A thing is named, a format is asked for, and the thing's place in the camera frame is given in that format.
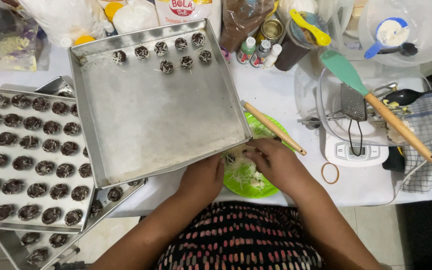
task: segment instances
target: person's left hand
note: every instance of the person's left hand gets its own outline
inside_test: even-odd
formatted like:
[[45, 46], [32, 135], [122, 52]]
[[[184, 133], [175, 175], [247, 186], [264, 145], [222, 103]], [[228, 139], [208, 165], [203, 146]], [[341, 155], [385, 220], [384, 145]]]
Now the person's left hand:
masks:
[[201, 210], [216, 199], [223, 188], [224, 160], [216, 154], [188, 166], [175, 195]]

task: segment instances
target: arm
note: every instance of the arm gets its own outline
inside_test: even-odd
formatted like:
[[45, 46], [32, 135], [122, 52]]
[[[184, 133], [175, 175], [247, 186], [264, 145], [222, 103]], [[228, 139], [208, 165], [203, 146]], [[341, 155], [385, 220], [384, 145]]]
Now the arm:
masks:
[[379, 270], [378, 261], [364, 246], [298, 157], [273, 139], [247, 143], [256, 152], [246, 152], [261, 173], [297, 204], [305, 230], [329, 269]]
[[147, 270], [223, 187], [220, 155], [189, 165], [179, 188], [108, 249], [91, 270]]

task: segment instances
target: yellow measuring spoon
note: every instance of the yellow measuring spoon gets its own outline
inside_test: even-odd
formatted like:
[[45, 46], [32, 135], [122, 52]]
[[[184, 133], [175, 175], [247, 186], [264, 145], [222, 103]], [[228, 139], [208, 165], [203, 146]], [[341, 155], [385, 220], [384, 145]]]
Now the yellow measuring spoon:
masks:
[[296, 9], [291, 9], [289, 11], [289, 15], [291, 16], [291, 18], [293, 18], [294, 22], [299, 27], [308, 29], [308, 31], [314, 35], [314, 37], [316, 38], [316, 43], [318, 43], [319, 46], [328, 46], [329, 43], [331, 43], [331, 38], [328, 34], [305, 21], [301, 14], [296, 11]]

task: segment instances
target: checkered towel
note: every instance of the checkered towel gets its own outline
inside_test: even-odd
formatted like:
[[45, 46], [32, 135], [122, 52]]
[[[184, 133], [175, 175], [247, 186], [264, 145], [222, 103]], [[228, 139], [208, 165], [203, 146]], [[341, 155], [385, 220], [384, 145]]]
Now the checkered towel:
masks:
[[[432, 95], [424, 95], [418, 98], [408, 108], [414, 114], [405, 119], [410, 122], [411, 127], [415, 128], [415, 134], [421, 141], [426, 141], [427, 135], [432, 134]], [[432, 151], [432, 139], [425, 143], [429, 150]], [[405, 146], [405, 175], [415, 166], [422, 163], [424, 158], [418, 154], [411, 146]], [[403, 186], [403, 191], [409, 193], [427, 193], [432, 189], [432, 163], [427, 162], [415, 171]]]

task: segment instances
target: hand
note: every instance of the hand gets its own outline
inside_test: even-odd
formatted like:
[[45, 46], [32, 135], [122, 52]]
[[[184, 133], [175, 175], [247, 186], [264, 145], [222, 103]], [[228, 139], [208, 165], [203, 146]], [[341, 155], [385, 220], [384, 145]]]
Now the hand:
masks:
[[223, 188], [224, 161], [216, 154], [188, 166], [176, 191], [177, 196], [205, 208]]
[[261, 138], [250, 140], [246, 144], [256, 149], [244, 155], [255, 162], [266, 179], [282, 192], [291, 196], [302, 184], [316, 181], [296, 154], [281, 142]]

